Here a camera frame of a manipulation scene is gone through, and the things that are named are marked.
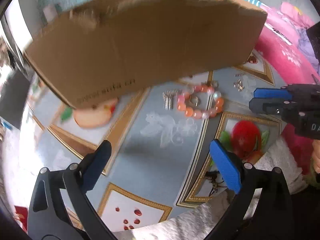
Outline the right hand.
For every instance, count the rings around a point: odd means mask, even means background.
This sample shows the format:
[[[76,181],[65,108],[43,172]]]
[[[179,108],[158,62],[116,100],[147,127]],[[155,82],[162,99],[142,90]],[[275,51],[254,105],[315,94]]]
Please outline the right hand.
[[[317,174],[320,174],[320,141],[314,140],[312,146],[313,169]]]

